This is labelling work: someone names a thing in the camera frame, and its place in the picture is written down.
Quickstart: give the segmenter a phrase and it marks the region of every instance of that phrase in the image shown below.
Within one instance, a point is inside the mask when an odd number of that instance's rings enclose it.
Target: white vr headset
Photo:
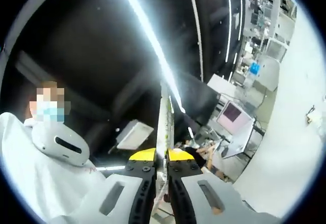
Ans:
[[[32,129],[35,147],[45,155],[83,166],[90,157],[86,141],[60,122],[38,122]]]

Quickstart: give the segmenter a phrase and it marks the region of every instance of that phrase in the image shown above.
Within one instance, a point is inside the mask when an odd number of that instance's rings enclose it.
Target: person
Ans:
[[[47,81],[29,97],[24,123],[11,113],[0,115],[3,172],[19,200],[44,222],[69,215],[89,190],[105,180],[90,160],[82,167],[73,166],[35,147],[33,127],[49,120],[63,123],[70,110],[67,104],[64,89]]]
[[[184,151],[186,151],[195,159],[197,165],[202,169],[202,171],[203,171],[203,167],[206,167],[210,172],[218,176],[220,179],[222,180],[225,179],[223,172],[221,172],[212,164],[212,158],[215,152],[215,144],[199,149],[195,149],[189,145],[190,145],[190,141],[186,140]]]

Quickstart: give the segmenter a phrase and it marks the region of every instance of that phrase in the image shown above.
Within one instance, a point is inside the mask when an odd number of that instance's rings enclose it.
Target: white sheet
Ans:
[[[26,121],[32,126],[33,121]],[[44,221],[68,215],[84,195],[105,177],[91,161],[75,167],[41,153],[32,143],[30,127],[13,114],[0,115],[2,161],[14,187]]]

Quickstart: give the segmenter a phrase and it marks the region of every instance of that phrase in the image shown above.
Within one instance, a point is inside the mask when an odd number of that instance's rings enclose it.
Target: computer monitor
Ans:
[[[231,135],[234,135],[251,120],[252,117],[243,111],[239,105],[229,101],[218,116],[217,122]]]
[[[239,105],[229,101],[221,111],[217,122],[232,135],[230,144],[222,152],[222,158],[242,153],[250,139],[255,119]]]

